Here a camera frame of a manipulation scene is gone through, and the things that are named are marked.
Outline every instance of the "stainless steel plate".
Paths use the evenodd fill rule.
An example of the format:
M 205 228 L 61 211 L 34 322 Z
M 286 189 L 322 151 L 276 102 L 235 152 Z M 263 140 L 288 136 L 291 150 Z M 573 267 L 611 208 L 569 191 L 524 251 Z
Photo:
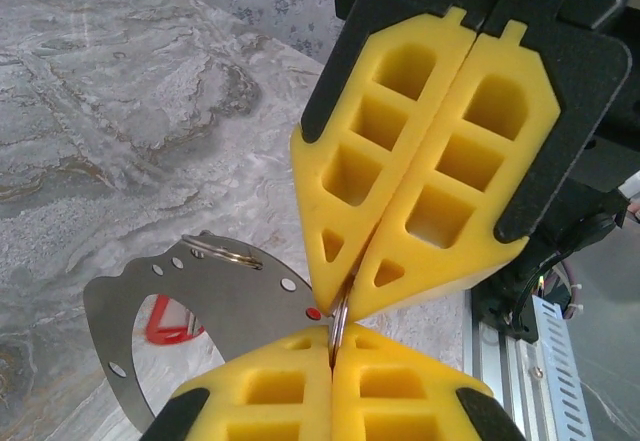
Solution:
M 131 343 L 136 315 L 147 296 L 165 294 L 184 305 L 225 361 L 328 321 L 307 317 L 306 309 L 315 306 L 311 289 L 268 253 L 208 233 L 190 239 L 218 252 L 253 259 L 261 267 L 231 262 L 224 256 L 203 256 L 179 242 L 160 256 L 131 261 L 120 276 L 92 280 L 84 290 L 89 329 L 102 368 L 125 414 L 141 432 L 154 415 L 140 388 Z

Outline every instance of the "gray marble table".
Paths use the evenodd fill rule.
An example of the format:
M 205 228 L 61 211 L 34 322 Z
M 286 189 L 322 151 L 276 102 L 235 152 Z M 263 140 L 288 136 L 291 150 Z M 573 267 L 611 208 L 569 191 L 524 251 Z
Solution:
M 88 333 L 90 279 L 201 229 L 308 276 L 288 137 L 320 71 L 198 0 L 0 0 L 0 439 L 137 439 Z M 461 310 L 366 322 L 460 366 Z M 221 362 L 203 336 L 133 342 L 156 409 Z

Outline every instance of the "metal bracket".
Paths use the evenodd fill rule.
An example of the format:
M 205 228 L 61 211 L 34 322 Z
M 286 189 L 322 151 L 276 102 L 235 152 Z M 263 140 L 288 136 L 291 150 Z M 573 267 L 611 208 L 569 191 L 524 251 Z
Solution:
M 566 321 L 560 307 L 533 297 L 538 341 L 499 333 L 473 316 L 466 295 L 465 373 L 485 382 L 530 441 L 593 441 Z
M 309 326 L 311 289 L 293 270 L 246 243 L 207 232 L 189 237 L 218 256 L 180 242 L 160 256 L 134 259 L 120 276 L 99 277 L 84 290 L 91 337 L 120 406 L 141 432 L 154 420 L 135 372 L 132 332 L 147 296 L 167 295 L 191 311 L 225 361 Z M 238 260 L 252 260 L 252 263 Z

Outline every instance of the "key ring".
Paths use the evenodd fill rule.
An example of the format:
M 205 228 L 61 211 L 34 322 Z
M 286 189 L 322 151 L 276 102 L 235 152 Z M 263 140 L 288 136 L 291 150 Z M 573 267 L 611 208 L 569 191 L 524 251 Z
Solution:
M 262 269 L 262 263 L 253 256 L 245 256 L 242 254 L 233 253 L 224 247 L 214 246 L 205 241 L 197 239 L 194 236 L 183 234 L 181 242 L 186 244 L 190 248 L 201 252 L 202 254 L 208 254 L 209 256 L 222 258 L 232 263 L 238 263 L 244 266 L 248 266 L 249 268 Z
M 342 336 L 344 335 L 344 329 L 347 325 L 347 316 L 349 314 L 349 293 L 351 292 L 351 286 L 353 281 L 345 284 L 342 289 L 342 299 L 336 310 L 333 312 L 333 322 L 329 331 L 329 366 L 331 369 L 336 365 L 336 358 L 338 357 L 338 349 L 342 344 Z

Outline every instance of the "yellow foam pad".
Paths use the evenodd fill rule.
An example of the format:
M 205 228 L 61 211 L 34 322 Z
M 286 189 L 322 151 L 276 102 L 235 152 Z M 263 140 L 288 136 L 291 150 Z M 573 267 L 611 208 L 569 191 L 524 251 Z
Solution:
M 479 441 L 456 390 L 491 396 L 482 382 L 356 324 L 332 379 L 327 337 L 308 328 L 182 385 L 173 398 L 209 391 L 186 441 Z
M 367 328 L 347 327 L 333 373 L 332 441 L 480 441 L 456 390 L 482 382 Z
M 475 39 L 465 12 L 416 16 L 367 40 L 326 128 L 291 137 L 313 292 L 327 314 L 400 185 Z
M 173 395 L 210 395 L 187 441 L 327 441 L 331 369 L 327 328 L 308 328 L 196 377 Z
M 472 287 L 524 248 L 494 226 L 560 114 L 525 30 L 478 37 L 367 247 L 351 319 Z

